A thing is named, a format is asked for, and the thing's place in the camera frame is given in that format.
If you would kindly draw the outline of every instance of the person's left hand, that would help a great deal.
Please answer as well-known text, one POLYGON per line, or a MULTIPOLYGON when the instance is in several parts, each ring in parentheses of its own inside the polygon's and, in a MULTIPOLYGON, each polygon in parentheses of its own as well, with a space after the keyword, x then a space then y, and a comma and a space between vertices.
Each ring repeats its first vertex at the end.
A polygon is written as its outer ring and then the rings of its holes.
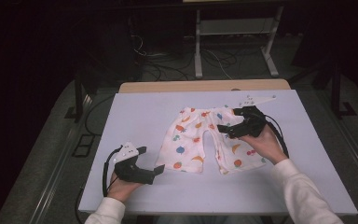
MULTIPOLYGON (((113 172, 110 181, 112 182, 116 178, 117 175, 115 174, 115 172, 113 172)), ((142 185, 143 184, 127 182, 117 178, 107 191, 107 197, 114 198, 124 203, 130 197, 132 192, 137 188, 141 187, 142 185)))

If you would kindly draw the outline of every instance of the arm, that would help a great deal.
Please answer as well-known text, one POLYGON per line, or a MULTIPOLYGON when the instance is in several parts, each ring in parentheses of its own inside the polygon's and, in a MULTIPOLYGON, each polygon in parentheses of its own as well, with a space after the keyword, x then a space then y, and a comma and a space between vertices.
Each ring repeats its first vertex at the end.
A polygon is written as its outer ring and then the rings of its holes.
POLYGON ((240 140, 275 165, 272 176, 283 189, 286 207, 295 223, 342 223, 315 184, 284 155, 268 125, 257 138, 246 135, 240 140))
MULTIPOLYGON (((111 181, 114 181, 116 178, 116 174, 112 173, 111 181)), ((126 209, 124 202, 126 202, 131 193, 140 186, 142 186, 142 184, 129 183, 117 178, 109 188, 107 196, 103 198, 95 213, 89 215, 86 224, 121 223, 126 209)))

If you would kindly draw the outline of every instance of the floor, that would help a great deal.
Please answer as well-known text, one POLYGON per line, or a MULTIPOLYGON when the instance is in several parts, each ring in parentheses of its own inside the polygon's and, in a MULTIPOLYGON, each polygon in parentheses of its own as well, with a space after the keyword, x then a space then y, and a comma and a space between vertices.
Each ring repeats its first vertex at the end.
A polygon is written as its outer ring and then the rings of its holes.
MULTIPOLYGON (((221 36, 204 38, 201 44, 203 78, 205 80, 269 78, 269 70, 260 53, 267 38, 262 35, 221 36)), ((291 65, 301 35, 277 36, 271 50, 280 78, 289 79, 304 69, 291 65)), ((147 52, 140 81, 195 80, 191 37, 185 39, 185 53, 147 52)), ((358 90, 345 77, 341 83, 341 101, 349 102, 357 116, 337 119, 331 112, 330 85, 315 90, 310 74, 291 85, 310 116, 312 124, 335 165, 344 186, 358 209, 358 90)), ((0 223, 81 223, 88 214, 76 212, 77 199, 87 180, 99 136, 91 141, 84 134, 101 134, 110 103, 117 88, 101 88, 85 98, 85 116, 78 123, 65 119, 74 103, 74 84, 62 92, 45 127, 37 139, 21 175, 0 214, 0 223), (74 157, 72 154, 87 154, 74 157)), ((358 215, 343 217, 345 223, 358 223, 358 215)), ((126 216, 124 223, 134 223, 136 217, 126 216)))

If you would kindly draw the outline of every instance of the sleeve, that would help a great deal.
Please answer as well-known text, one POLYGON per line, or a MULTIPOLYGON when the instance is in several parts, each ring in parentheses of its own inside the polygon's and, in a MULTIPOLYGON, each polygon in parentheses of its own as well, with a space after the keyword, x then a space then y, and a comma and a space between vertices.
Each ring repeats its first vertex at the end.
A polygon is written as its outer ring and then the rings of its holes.
POLYGON ((343 223, 333 213, 315 184, 300 173, 291 160, 276 164, 272 176, 282 187, 290 217, 296 224, 343 223))
POLYGON ((103 198, 95 213, 89 215, 86 224, 119 224, 124 217, 126 206, 113 198, 103 198))

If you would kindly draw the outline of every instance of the white tabletop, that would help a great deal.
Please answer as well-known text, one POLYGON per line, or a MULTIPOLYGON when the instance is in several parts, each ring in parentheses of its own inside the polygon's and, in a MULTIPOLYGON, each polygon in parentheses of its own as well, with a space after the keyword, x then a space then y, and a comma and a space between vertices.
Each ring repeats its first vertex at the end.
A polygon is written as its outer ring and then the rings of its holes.
MULTIPOLYGON (((308 175, 339 215, 357 214, 336 169, 329 160, 296 91, 190 91, 118 93, 112 103, 101 143, 89 173, 80 211, 93 212, 102 194, 103 163, 126 142, 147 147, 137 165, 153 169, 162 140, 185 107, 240 107, 250 96, 275 96, 257 107, 280 124, 290 158, 308 175)), ((272 164, 221 175, 211 135, 204 135, 206 158, 201 174, 166 169, 153 185, 142 186, 126 202, 130 214, 274 215, 286 214, 282 193, 270 177, 272 164)))

